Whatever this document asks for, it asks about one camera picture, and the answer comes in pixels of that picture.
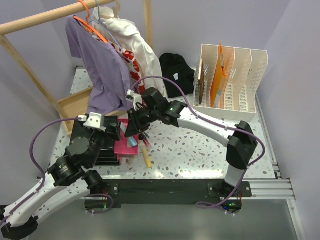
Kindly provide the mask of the orange folder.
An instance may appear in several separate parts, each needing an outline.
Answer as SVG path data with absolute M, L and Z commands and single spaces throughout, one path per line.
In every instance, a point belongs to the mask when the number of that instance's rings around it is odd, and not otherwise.
M 220 43 L 217 53 L 217 64 L 210 88 L 209 106 L 211 108 L 222 107 L 222 99 L 227 88 L 235 60 L 235 50 L 233 47 L 223 46 L 222 43 Z

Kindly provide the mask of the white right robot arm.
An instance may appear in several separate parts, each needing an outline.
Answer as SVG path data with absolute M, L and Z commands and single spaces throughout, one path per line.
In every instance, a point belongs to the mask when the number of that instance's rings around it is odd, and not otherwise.
M 128 90 L 126 99 L 133 103 L 133 108 L 128 111 L 125 137 L 145 132 L 154 122 L 207 136 L 227 149 L 226 161 L 229 166 L 222 185 L 223 192 L 233 197 L 241 190 L 239 182 L 243 179 L 258 145 L 247 122 L 240 121 L 235 126 L 228 127 L 213 117 L 200 115 L 184 102 L 168 101 L 154 87 L 148 88 L 142 94 Z

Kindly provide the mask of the Three Days To See book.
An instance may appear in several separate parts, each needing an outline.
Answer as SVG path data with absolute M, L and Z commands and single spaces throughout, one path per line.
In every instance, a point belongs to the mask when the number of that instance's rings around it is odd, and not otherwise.
M 194 105 L 206 106 L 206 80 L 204 60 L 200 58 L 194 75 Z

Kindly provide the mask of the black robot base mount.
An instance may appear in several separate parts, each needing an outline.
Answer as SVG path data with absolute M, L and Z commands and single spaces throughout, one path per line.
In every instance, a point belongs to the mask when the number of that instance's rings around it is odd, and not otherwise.
M 86 173 L 83 180 L 89 190 L 87 210 L 122 205 L 219 205 L 222 210 L 237 213 L 242 198 L 252 196 L 248 181 L 234 187 L 223 179 L 102 179 L 96 170 Z

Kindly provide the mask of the green highlighter marker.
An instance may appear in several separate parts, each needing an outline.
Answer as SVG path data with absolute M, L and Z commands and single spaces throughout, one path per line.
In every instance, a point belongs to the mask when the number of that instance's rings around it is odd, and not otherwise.
M 127 127 L 124 124 L 121 124 L 120 128 L 123 131 L 123 133 L 125 134 L 127 131 Z

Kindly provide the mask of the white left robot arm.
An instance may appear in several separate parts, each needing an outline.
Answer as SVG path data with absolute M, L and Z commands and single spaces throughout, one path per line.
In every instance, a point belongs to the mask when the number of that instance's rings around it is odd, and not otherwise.
M 22 240 L 34 233 L 40 222 L 55 211 L 82 197 L 102 197 L 105 207 L 92 215 L 109 212 L 115 195 L 109 193 L 101 175 L 92 170 L 106 143 L 121 138 L 121 122 L 74 122 L 64 154 L 43 172 L 42 179 L 23 197 L 0 207 L 1 233 L 5 239 Z

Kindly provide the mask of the blue highlighter marker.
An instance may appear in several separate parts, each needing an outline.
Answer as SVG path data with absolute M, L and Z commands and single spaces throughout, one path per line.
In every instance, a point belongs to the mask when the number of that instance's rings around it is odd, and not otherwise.
M 138 145 L 138 142 L 135 140 L 133 136 L 127 138 L 127 147 L 133 148 Z

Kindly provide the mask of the pink drawer tray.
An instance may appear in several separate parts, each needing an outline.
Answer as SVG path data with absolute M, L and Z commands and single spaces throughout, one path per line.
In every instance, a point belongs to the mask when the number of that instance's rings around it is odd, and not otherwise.
M 119 118 L 123 125 L 127 127 L 128 119 L 127 118 Z M 133 136 L 137 143 L 139 142 L 139 135 Z M 124 132 L 121 132 L 121 140 L 115 142 L 114 153 L 119 157 L 125 156 L 136 156 L 138 154 L 138 145 L 132 148 L 128 148 L 128 138 L 125 137 Z

